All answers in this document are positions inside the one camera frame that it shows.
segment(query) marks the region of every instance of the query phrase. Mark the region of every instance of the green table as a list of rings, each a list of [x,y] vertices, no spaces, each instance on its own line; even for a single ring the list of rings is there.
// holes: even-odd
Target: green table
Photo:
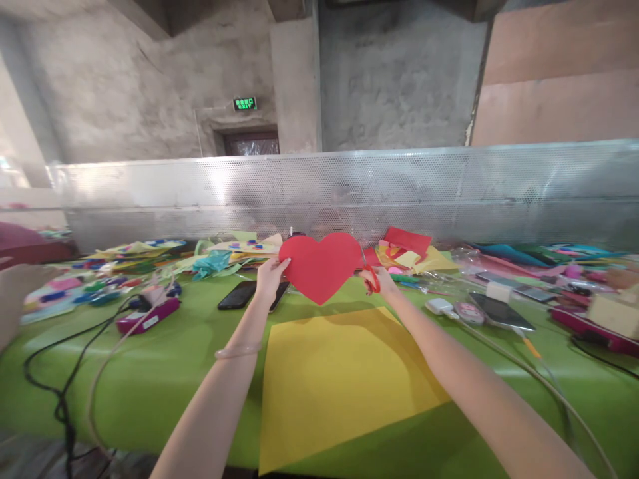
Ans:
[[[239,281],[235,276],[198,283],[181,280],[184,286],[181,308],[149,332],[129,338],[111,359],[95,399],[98,431],[109,447],[154,453],[162,450],[215,361],[215,351],[225,345],[240,320],[243,311],[216,308]],[[418,291],[405,294],[417,305],[437,297]],[[269,316],[264,344],[273,324],[383,304],[378,295],[365,296],[361,280],[356,278],[350,279],[321,307],[301,295],[287,294],[277,311]],[[538,331],[531,339],[558,377],[568,399],[598,437],[619,477],[636,478],[639,382],[573,349],[568,331],[549,320],[546,313],[526,304],[517,304],[515,308],[537,326]],[[62,426],[53,418],[54,396],[26,382],[23,361],[36,349],[98,323],[115,310],[116,305],[101,308],[83,305],[68,315],[23,328],[0,356],[0,427],[63,436]],[[436,321],[494,368],[555,430],[566,436],[557,401],[537,380],[450,320]],[[515,334],[490,327],[483,327],[482,331],[536,366]],[[71,415],[78,426],[80,441],[89,441],[84,414],[89,384],[119,338],[113,325],[92,345],[69,391]],[[40,381],[61,386],[87,340],[88,337],[81,337],[42,354],[33,363],[34,375]],[[233,466],[258,466],[265,356],[266,349],[262,349],[228,459]],[[639,371],[639,361],[618,355],[611,357]],[[579,428],[577,437],[588,465],[605,478],[601,461]],[[283,472],[334,478],[506,477],[483,439],[453,403],[306,458],[287,466]]]

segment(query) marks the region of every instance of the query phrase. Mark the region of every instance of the metal barrier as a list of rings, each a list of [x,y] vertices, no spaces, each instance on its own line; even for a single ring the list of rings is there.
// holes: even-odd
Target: metal barrier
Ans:
[[[54,167],[81,251],[290,227],[363,245],[442,241],[636,250],[639,140],[127,161]]]

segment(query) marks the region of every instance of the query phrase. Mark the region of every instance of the doorway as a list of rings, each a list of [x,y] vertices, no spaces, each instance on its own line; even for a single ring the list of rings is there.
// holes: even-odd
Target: doorway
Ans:
[[[277,132],[237,133],[224,135],[227,156],[280,154]]]

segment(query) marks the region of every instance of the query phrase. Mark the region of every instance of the red paper heart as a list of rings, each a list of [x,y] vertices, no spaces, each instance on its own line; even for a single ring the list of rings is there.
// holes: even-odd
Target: red paper heart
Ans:
[[[361,248],[348,233],[331,233],[321,242],[294,236],[280,248],[280,261],[291,258],[288,281],[308,299],[323,305],[361,266]]]

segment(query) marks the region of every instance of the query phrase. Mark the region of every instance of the red scissors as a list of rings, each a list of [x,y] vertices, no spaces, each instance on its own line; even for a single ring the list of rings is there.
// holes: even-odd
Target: red scissors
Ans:
[[[366,289],[368,289],[367,296],[370,296],[373,293],[379,293],[381,291],[381,286],[379,285],[379,278],[377,277],[375,270],[373,270],[373,267],[370,266],[370,264],[368,264],[368,262],[366,261],[364,249],[361,247],[361,245],[359,245],[359,247],[361,248],[361,258],[364,260],[364,264],[361,269],[362,271],[370,271],[371,275],[373,276],[374,284],[371,283],[368,279],[364,279],[364,284],[366,284]]]

